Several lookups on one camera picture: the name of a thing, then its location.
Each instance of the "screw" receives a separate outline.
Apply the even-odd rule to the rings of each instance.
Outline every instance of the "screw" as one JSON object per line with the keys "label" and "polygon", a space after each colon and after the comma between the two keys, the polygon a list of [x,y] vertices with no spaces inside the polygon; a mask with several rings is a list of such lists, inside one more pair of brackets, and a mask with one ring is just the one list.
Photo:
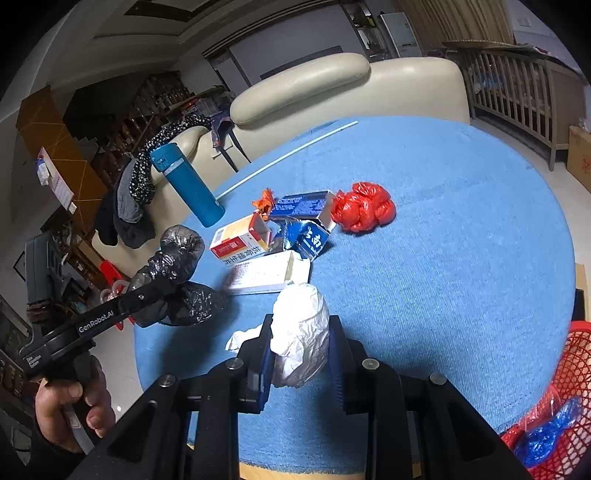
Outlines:
{"label": "screw", "polygon": [[229,370],[238,370],[243,365],[244,362],[238,357],[226,360],[226,367],[228,367]]}
{"label": "screw", "polygon": [[160,385],[161,387],[169,387],[170,385],[173,385],[176,381],[177,378],[174,375],[166,374],[162,375],[162,377],[158,379],[158,385]]}
{"label": "screw", "polygon": [[375,358],[366,358],[361,362],[361,366],[366,370],[377,370],[379,362]]}
{"label": "screw", "polygon": [[447,378],[442,374],[431,374],[429,380],[435,385],[445,385],[447,383]]}

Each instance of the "blue foil packet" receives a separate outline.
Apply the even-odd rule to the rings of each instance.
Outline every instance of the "blue foil packet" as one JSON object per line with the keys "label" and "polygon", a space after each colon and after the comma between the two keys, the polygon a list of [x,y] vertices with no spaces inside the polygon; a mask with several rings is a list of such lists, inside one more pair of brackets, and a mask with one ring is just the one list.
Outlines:
{"label": "blue foil packet", "polygon": [[273,239],[271,252],[295,250],[302,258],[314,260],[326,245],[330,236],[327,230],[311,220],[281,222]]}

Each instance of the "black plastic bag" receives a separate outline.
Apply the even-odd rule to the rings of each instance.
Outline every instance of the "black plastic bag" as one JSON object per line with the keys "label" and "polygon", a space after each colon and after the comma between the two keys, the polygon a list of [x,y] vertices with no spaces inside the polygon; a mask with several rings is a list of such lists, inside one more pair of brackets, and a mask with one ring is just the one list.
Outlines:
{"label": "black plastic bag", "polygon": [[147,285],[157,277],[169,279],[177,290],[134,314],[140,327],[194,325],[214,318],[225,308],[226,297],[207,285],[190,282],[205,244],[197,232],[183,225],[168,228],[160,239],[160,250],[131,279],[130,290]]}

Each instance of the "finger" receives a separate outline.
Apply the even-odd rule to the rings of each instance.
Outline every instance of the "finger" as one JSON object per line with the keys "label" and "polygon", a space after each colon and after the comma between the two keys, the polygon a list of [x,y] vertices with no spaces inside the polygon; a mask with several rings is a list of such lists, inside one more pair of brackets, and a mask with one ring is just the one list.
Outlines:
{"label": "finger", "polygon": [[92,407],[86,421],[93,430],[108,430],[115,425],[115,412],[110,406]]}
{"label": "finger", "polygon": [[37,418],[49,419],[60,413],[60,407],[77,402],[83,388],[78,382],[68,380],[42,381],[35,396]]}
{"label": "finger", "polygon": [[94,355],[90,356],[90,366],[92,368],[93,377],[98,377],[103,372],[103,367],[101,366],[99,359]]}
{"label": "finger", "polygon": [[89,407],[98,405],[107,394],[107,382],[105,374],[100,372],[99,376],[90,380],[85,387],[84,401]]}

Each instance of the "water bottle lid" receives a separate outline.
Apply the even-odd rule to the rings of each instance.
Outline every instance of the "water bottle lid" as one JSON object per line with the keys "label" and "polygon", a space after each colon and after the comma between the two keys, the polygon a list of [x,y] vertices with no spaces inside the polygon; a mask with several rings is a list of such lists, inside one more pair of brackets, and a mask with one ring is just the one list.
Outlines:
{"label": "water bottle lid", "polygon": [[159,172],[163,172],[177,160],[186,159],[187,157],[183,155],[183,152],[176,143],[164,144],[150,154],[152,165],[154,165]]}

